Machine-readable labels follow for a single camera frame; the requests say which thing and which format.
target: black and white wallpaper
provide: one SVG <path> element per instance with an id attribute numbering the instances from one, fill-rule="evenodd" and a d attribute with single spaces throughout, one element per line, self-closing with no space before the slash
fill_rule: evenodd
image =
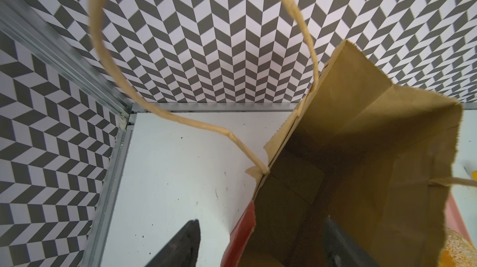
<path id="1" fill-rule="evenodd" d="M 0 32 L 0 266 L 77 267 L 116 118 Z"/>
<path id="2" fill-rule="evenodd" d="M 88 0 L 24 1 L 103 71 Z M 477 0 L 295 1 L 320 68 L 347 38 L 397 84 L 477 100 Z M 107 0 L 103 33 L 148 101 L 299 101 L 312 78 L 302 35 L 278 0 Z"/>

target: orange object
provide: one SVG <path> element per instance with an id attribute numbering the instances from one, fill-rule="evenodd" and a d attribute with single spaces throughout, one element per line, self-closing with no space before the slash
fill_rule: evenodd
<path id="1" fill-rule="evenodd" d="M 475 267 L 477 251 L 461 234 L 447 229 L 445 248 L 441 252 L 439 267 Z"/>

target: paper bag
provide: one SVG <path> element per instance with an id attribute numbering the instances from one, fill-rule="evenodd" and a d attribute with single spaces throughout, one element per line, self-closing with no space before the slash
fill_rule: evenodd
<path id="1" fill-rule="evenodd" d="M 430 180 L 451 176 L 461 113 L 456 99 L 392 84 L 343 41 L 265 146 L 271 174 L 244 257 L 325 266 L 330 215 L 381 266 L 437 266 L 449 188 Z"/>

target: paper bag handle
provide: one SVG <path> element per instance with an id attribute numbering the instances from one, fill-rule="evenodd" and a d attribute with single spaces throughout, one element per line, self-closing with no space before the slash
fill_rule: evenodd
<path id="1" fill-rule="evenodd" d="M 140 104 L 144 109 L 158 115 L 161 118 L 176 121 L 184 125 L 192 126 L 199 129 L 205 129 L 211 132 L 219 133 L 228 137 L 232 142 L 234 142 L 240 150 L 242 150 L 245 155 L 247 155 L 252 162 L 258 166 L 260 171 L 267 175 L 270 173 L 270 168 L 266 166 L 259 158 L 254 154 L 252 150 L 250 150 L 237 136 L 228 130 L 227 128 L 220 127 L 217 125 L 204 123 L 200 121 L 196 121 L 193 119 L 181 117 L 178 115 L 174 115 L 166 110 L 163 110 L 149 102 L 147 102 L 142 96 L 138 94 L 138 92 L 128 83 L 127 79 L 122 74 L 119 67 L 117 67 L 116 63 L 113 61 L 111 57 L 111 53 L 109 50 L 104 46 L 103 43 L 103 36 L 101 33 L 101 26 L 102 26 L 102 8 L 104 5 L 105 0 L 89 0 L 89 13 L 90 13 L 90 33 L 92 37 L 92 44 L 98 53 L 98 56 L 101 60 L 101 64 L 103 65 L 104 69 L 113 77 L 118 87 L 120 87 L 124 93 L 129 95 L 134 101 Z M 285 6 L 288 14 L 298 22 L 298 26 L 300 27 L 301 32 L 303 33 L 304 41 L 307 44 L 308 48 L 310 49 L 310 54 L 313 61 L 313 85 L 308 92 L 308 94 L 317 90 L 318 86 L 318 59 L 316 57 L 315 50 L 313 48 L 313 41 L 312 37 L 310 36 L 310 32 L 305 24 L 303 16 L 301 15 L 300 9 L 296 5 L 294 0 L 280 0 L 283 5 Z"/>
<path id="2" fill-rule="evenodd" d="M 429 180 L 429 185 L 451 186 L 454 184 L 477 187 L 477 181 L 470 179 L 446 177 Z"/>

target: white surface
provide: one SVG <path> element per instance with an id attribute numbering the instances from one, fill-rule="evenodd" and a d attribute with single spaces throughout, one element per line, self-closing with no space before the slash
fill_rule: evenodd
<path id="1" fill-rule="evenodd" d="M 477 110 L 464 110 L 456 160 L 452 168 L 453 176 L 470 179 L 464 167 L 471 172 L 477 171 Z M 451 191 L 470 239 L 475 245 L 477 244 L 477 188 L 454 185 Z"/>
<path id="2" fill-rule="evenodd" d="M 229 128 L 266 163 L 263 146 L 289 114 L 179 115 Z M 101 266 L 144 266 L 191 219 L 200 223 L 197 266 L 219 266 L 255 189 L 252 166 L 222 135 L 139 113 Z"/>

